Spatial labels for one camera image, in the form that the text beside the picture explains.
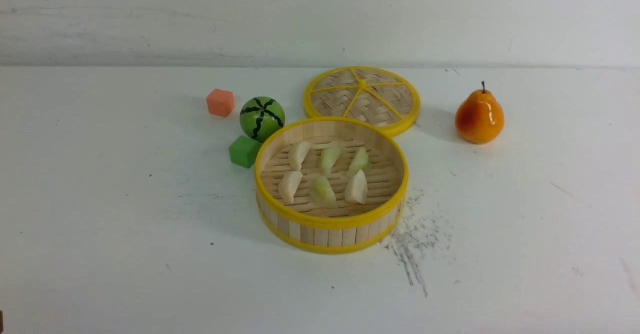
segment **pear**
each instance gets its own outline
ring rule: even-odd
[[[485,88],[469,94],[455,113],[455,131],[464,140],[473,144],[487,144],[493,141],[505,127],[505,113],[494,97]]]

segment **toy watermelon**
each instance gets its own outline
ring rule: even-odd
[[[240,127],[252,140],[264,143],[273,133],[284,127],[282,106],[267,96],[257,96],[244,104],[240,111]]]

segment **foam block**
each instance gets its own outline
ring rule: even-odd
[[[210,114],[226,118],[236,108],[234,93],[227,90],[213,89],[206,96],[206,107]]]
[[[238,136],[238,138],[229,145],[231,163],[244,168],[251,168],[256,162],[260,145],[262,145],[260,142],[248,136]]]

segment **bamboo steamer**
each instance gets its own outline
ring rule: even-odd
[[[298,141],[313,147],[302,164],[303,178],[293,204],[286,205],[278,184],[289,165],[288,153]],[[336,193],[337,208],[313,202],[309,190],[320,152],[331,143],[342,154],[327,176]],[[355,152],[365,147],[372,162],[366,173],[366,204],[345,202],[346,176]],[[374,245],[393,230],[404,208],[409,168],[402,150],[389,134],[365,122],[343,117],[316,117],[283,127],[263,143],[255,161],[256,201],[267,227],[286,243],[309,252],[346,254]]]
[[[368,66],[323,72],[307,85],[302,104],[307,118],[351,118],[392,137],[409,130],[420,113],[420,96],[409,81]]]

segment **yellow rim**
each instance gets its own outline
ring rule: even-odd
[[[317,254],[349,254],[349,253],[358,252],[360,250],[366,249],[374,245],[375,243],[380,242],[384,237],[388,236],[389,233],[391,233],[391,231],[393,231],[396,225],[398,225],[398,221],[400,220],[400,217],[402,217],[403,209],[404,207],[402,207],[400,211],[398,211],[398,214],[395,217],[395,220],[393,220],[393,222],[391,223],[391,225],[389,225],[389,227],[387,227],[387,229],[382,231],[377,236],[374,236],[373,238],[368,239],[365,242],[357,243],[349,246],[319,246],[319,245],[313,245],[310,243],[304,243],[304,242],[301,242],[300,240],[294,239],[290,236],[286,236],[285,234],[283,234],[280,230],[278,230],[277,227],[275,227],[269,221],[269,219],[267,219],[262,208],[260,208],[260,205],[258,205],[258,210],[260,211],[260,218],[262,218],[262,221],[267,226],[267,228],[271,231],[271,233],[273,233],[281,241],[283,241],[284,243],[287,243],[288,245],[294,246],[298,249],[306,250],[307,252],[313,252]]]
[[[274,138],[277,138],[279,135],[282,135],[284,132],[298,127],[300,125],[304,125],[311,122],[346,122],[354,125],[359,125],[361,127],[366,127],[371,131],[375,131],[380,133],[386,140],[388,140],[393,148],[400,155],[400,160],[402,160],[402,167],[404,169],[404,175],[402,176],[402,182],[400,182],[400,188],[398,188],[397,192],[387,200],[384,204],[378,206],[377,208],[367,211],[366,213],[362,213],[360,215],[355,215],[353,217],[338,217],[338,218],[325,218],[325,217],[314,217],[312,215],[300,213],[295,211],[294,209],[288,208],[283,205],[281,202],[276,200],[272,195],[267,191],[265,184],[263,184],[262,179],[260,178],[260,167],[261,167],[261,158],[263,156],[263,151],[265,148],[269,147]],[[264,144],[260,147],[260,151],[258,151],[258,156],[255,159],[254,164],[254,177],[256,184],[256,191],[259,192],[263,199],[267,202],[267,204],[275,209],[278,212],[278,215],[284,217],[286,220],[290,220],[291,222],[298,223],[300,225],[304,225],[305,227],[312,227],[315,229],[327,229],[327,230],[340,230],[340,229],[350,229],[354,227],[361,227],[363,225],[368,225],[379,218],[387,215],[392,209],[398,206],[400,202],[402,202],[405,198],[405,194],[407,193],[407,186],[409,184],[409,166],[407,165],[407,159],[405,158],[405,154],[400,150],[396,141],[391,138],[388,133],[385,133],[377,127],[367,124],[366,122],[361,122],[359,120],[349,119],[345,117],[314,117],[309,119],[300,120],[298,122],[294,122],[293,124],[289,124],[282,129],[276,131],[272,136],[270,136]]]
[[[345,70],[349,70],[356,80],[358,80],[360,77],[356,74],[355,70],[373,70],[373,71],[380,72],[380,73],[386,74],[386,75],[388,75],[390,77],[393,77],[393,78],[397,79],[399,81],[398,83],[380,83],[380,84],[369,85],[369,86],[406,86],[406,88],[409,90],[409,93],[411,93],[411,97],[413,99],[413,106],[411,107],[411,110],[409,111],[409,113],[407,115],[401,115],[400,113],[398,113],[398,111],[393,106],[391,106],[391,104],[387,103],[386,100],[382,99],[382,97],[380,97],[379,95],[375,94],[372,90],[368,90],[366,88],[359,88],[358,85],[333,86],[333,87],[330,87],[330,88],[322,88],[320,90],[318,90],[318,89],[314,90],[313,89],[316,86],[316,84],[319,81],[321,81],[322,79],[324,79],[326,76],[334,74],[336,72],[344,72]],[[345,112],[344,112],[345,116],[347,115],[347,113],[349,113],[349,110],[351,109],[352,105],[354,104],[356,97],[358,97],[358,95],[361,94],[362,91],[365,91],[368,94],[370,94],[371,96],[373,96],[375,99],[377,99],[381,104],[386,106],[392,113],[394,113],[394,115],[396,115],[396,116],[398,116],[398,118],[400,118],[400,120],[398,120],[398,122],[394,122],[391,125],[384,126],[384,127],[377,127],[377,129],[379,131],[382,131],[382,132],[388,134],[389,136],[395,137],[395,136],[398,136],[398,135],[408,131],[412,127],[412,125],[414,125],[416,120],[418,120],[418,115],[420,115],[420,96],[418,95],[418,91],[416,90],[416,88],[414,88],[414,86],[411,83],[409,83],[409,81],[407,81],[407,79],[404,79],[402,76],[400,76],[398,74],[395,74],[395,72],[390,72],[388,70],[380,69],[380,68],[377,68],[377,67],[370,67],[370,66],[345,66],[345,67],[339,67],[339,68],[336,68],[336,69],[325,71],[322,74],[316,76],[306,86],[306,89],[304,90],[304,98],[302,99],[302,107],[304,108],[304,113],[306,114],[306,117],[307,118],[325,118],[324,115],[322,115],[319,111],[316,110],[316,108],[314,107],[313,103],[311,102],[311,94],[317,93],[317,92],[320,92],[320,91],[326,91],[326,90],[358,89],[358,88],[359,88],[358,92],[354,95],[353,99],[349,103],[349,106],[347,107],[347,110],[345,110]]]

